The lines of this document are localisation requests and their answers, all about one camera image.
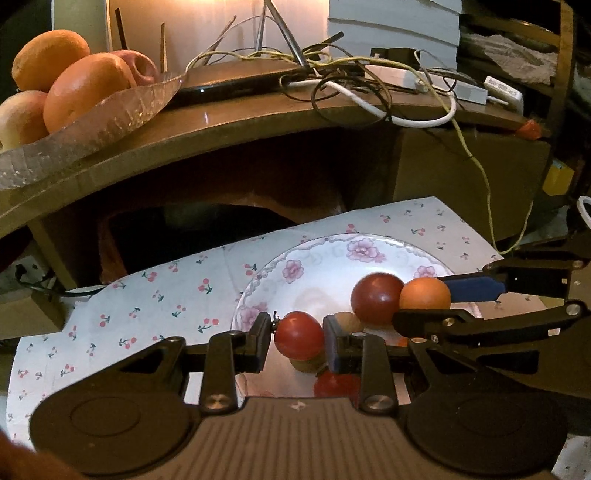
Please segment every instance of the yellow object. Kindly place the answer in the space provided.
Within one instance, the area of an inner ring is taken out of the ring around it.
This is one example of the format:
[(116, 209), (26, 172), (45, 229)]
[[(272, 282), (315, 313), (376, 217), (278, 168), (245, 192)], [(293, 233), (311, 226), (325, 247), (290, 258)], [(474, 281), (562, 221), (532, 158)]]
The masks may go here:
[(554, 160), (548, 171), (542, 190), (548, 195), (564, 195), (569, 191), (570, 182), (573, 180), (574, 170), (560, 160)]

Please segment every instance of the red tomato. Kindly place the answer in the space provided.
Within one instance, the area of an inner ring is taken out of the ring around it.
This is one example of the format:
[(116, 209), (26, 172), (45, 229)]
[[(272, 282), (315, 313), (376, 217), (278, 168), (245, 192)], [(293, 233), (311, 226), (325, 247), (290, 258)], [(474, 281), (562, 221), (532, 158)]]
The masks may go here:
[(324, 332), (313, 316), (290, 312), (277, 325), (275, 346), (287, 358), (310, 360), (324, 349)]
[(339, 375), (327, 369), (314, 383), (314, 396), (349, 397), (357, 406), (360, 387), (361, 379), (357, 375)]
[(388, 273), (372, 273), (357, 282), (351, 293), (351, 307), (363, 323), (392, 325), (392, 316), (400, 309), (400, 291), (404, 283)]

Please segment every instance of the dark opening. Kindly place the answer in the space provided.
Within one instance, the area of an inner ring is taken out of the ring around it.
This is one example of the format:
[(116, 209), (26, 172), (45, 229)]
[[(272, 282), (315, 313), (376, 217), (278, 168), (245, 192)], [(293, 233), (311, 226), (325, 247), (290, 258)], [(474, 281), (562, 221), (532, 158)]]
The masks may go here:
[(121, 213), (109, 223), (129, 273), (296, 225), (266, 208), (206, 203)]

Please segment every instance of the apple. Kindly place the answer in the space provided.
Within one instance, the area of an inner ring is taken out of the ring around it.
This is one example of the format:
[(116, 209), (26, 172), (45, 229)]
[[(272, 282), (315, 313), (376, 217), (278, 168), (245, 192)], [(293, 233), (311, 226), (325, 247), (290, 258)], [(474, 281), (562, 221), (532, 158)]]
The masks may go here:
[(0, 152), (36, 142), (49, 134), (43, 121), (46, 97), (45, 92), (28, 90), (0, 105)]
[(160, 72), (154, 62), (143, 53), (135, 50), (116, 50), (112, 53), (128, 65), (138, 87), (152, 85), (158, 81)]

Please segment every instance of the screw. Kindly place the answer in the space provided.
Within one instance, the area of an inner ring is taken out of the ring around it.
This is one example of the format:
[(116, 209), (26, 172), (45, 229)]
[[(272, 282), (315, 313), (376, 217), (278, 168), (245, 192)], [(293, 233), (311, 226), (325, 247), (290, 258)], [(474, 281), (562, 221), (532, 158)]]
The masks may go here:
[(365, 399), (365, 406), (373, 411), (389, 410), (394, 406), (394, 400), (387, 395), (372, 395)]
[(581, 313), (581, 307), (576, 303), (571, 303), (569, 306), (566, 307), (566, 313), (574, 317), (575, 315)]
[(230, 397), (223, 393), (209, 395), (208, 398), (205, 399), (205, 407), (208, 410), (223, 410), (224, 408), (228, 408), (230, 403)]

